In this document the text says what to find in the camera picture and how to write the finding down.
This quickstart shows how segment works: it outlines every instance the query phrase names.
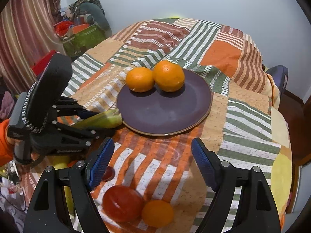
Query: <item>curtain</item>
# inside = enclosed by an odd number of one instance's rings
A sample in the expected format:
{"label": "curtain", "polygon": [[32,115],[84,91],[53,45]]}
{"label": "curtain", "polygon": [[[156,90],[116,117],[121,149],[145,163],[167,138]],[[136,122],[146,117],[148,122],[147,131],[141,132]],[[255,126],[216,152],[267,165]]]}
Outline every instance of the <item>curtain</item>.
{"label": "curtain", "polygon": [[51,50],[65,54],[53,25],[60,0],[10,0],[0,14],[0,73],[12,93],[36,81],[31,66]]}

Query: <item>corn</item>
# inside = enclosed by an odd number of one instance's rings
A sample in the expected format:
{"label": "corn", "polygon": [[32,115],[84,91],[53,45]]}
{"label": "corn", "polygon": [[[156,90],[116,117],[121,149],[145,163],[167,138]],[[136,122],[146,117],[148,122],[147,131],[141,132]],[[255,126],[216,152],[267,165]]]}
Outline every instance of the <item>corn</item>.
{"label": "corn", "polygon": [[77,129],[112,129],[122,124],[122,116],[118,109],[109,109],[105,112],[99,113],[95,116],[87,118],[81,122],[78,122],[72,127]]}
{"label": "corn", "polygon": [[[56,170],[67,168],[67,164],[70,162],[69,156],[54,156],[52,158],[52,165]],[[65,198],[67,203],[68,212],[70,215],[75,214],[74,204],[73,204],[73,197],[71,196],[70,187],[64,187],[65,191]]]}

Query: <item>orange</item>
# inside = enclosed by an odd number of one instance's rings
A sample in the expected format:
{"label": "orange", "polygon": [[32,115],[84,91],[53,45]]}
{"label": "orange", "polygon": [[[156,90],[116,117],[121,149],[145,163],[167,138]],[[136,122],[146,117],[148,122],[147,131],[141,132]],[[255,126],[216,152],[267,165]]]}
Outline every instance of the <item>orange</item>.
{"label": "orange", "polygon": [[142,219],[149,226],[155,228],[165,227],[173,221],[174,210],[165,201],[149,201],[142,209]]}
{"label": "orange", "polygon": [[165,92],[177,91],[185,82],[183,69],[168,60],[160,61],[155,65],[153,78],[159,88]]}
{"label": "orange", "polygon": [[149,91],[155,84],[152,71],[146,67],[136,67],[129,71],[125,82],[130,90],[138,93]]}

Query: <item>green corn husk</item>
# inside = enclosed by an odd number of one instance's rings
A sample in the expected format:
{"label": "green corn husk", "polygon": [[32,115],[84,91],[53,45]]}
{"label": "green corn husk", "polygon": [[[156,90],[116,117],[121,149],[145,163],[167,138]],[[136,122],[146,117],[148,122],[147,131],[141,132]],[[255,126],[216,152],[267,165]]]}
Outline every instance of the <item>green corn husk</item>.
{"label": "green corn husk", "polygon": [[122,124],[122,116],[118,109],[109,109],[105,112],[94,115],[88,119],[78,122],[72,127],[83,130],[93,129],[113,129]]}

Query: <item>striped tablecloth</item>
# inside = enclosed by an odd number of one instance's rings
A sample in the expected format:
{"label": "striped tablecloth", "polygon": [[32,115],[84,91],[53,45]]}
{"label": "striped tablecloth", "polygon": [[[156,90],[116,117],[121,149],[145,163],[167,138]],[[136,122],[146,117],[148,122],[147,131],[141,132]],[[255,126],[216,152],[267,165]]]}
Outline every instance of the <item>striped tablecloth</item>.
{"label": "striped tablecloth", "polygon": [[[200,125],[177,136],[140,136],[126,127],[116,132],[110,161],[116,176],[92,192],[109,230],[195,232],[214,196],[191,154],[195,137],[236,167],[259,166],[282,217],[291,184],[289,134],[277,111],[278,89],[262,70],[261,53],[254,41],[242,31],[189,18],[133,24],[73,62],[73,76],[63,95],[78,99],[90,110],[107,110],[114,107],[128,71],[137,66],[152,68],[160,60],[190,69],[209,83],[213,92],[211,112]],[[47,158],[22,175],[29,200],[48,164]],[[102,210],[102,198],[109,187],[119,184],[136,189],[146,201],[162,199],[171,203],[174,223],[155,229],[140,218],[131,223],[108,218]],[[236,188],[223,231],[232,226],[240,192],[241,188]],[[81,230],[77,218],[74,228]]]}

